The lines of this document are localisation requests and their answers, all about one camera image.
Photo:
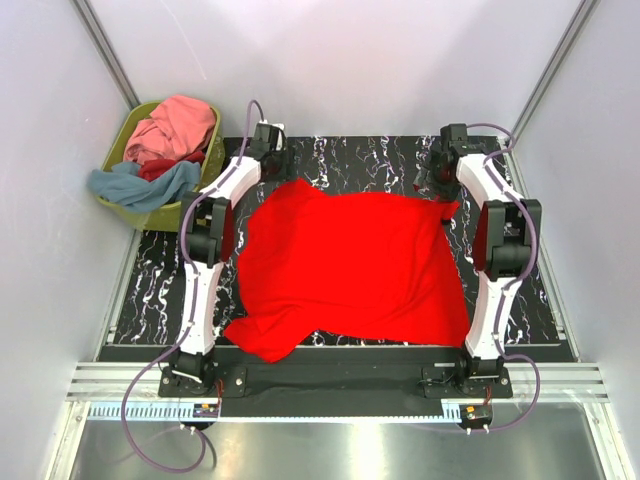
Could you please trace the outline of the bright red t shirt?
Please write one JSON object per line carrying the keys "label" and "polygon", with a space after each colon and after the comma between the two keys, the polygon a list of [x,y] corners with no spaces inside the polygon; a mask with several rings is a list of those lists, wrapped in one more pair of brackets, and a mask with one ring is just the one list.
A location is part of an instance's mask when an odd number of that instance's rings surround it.
{"label": "bright red t shirt", "polygon": [[316,331],[459,347],[470,320],[445,226],[454,202],[276,189],[238,257],[245,315],[225,337],[274,363]]}

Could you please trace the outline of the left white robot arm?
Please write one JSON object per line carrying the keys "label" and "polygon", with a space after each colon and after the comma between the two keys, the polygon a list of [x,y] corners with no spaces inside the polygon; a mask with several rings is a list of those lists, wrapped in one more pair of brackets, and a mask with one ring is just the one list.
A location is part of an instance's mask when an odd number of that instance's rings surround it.
{"label": "left white robot arm", "polygon": [[280,180],[289,171],[287,142],[260,142],[238,150],[210,184],[186,198],[179,243],[185,270],[181,328],[168,357],[169,375],[196,396],[215,386],[214,310],[217,286],[235,245],[234,207],[255,185]]}

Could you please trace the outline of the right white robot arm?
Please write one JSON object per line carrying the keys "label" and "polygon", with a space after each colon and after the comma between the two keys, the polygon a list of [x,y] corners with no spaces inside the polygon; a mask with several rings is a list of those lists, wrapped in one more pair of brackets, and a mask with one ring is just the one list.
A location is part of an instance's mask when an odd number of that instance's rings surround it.
{"label": "right white robot arm", "polygon": [[452,378],[460,393],[476,396],[501,382],[505,331],[516,294],[537,261],[542,207],[508,183],[484,145],[464,140],[434,142],[414,185],[432,189],[441,201],[465,188],[480,208],[472,245],[478,296]]}

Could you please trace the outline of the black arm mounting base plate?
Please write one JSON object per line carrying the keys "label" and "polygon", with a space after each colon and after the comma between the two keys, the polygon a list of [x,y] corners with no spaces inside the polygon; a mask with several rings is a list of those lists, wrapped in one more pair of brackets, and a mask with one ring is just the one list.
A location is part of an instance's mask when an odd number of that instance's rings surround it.
{"label": "black arm mounting base plate", "polygon": [[237,347],[222,346],[201,362],[199,383],[166,366],[162,397],[242,398],[274,388],[314,393],[387,390],[426,398],[509,399],[513,388],[501,360],[473,363],[462,350],[434,346],[299,346],[285,359],[266,363]]}

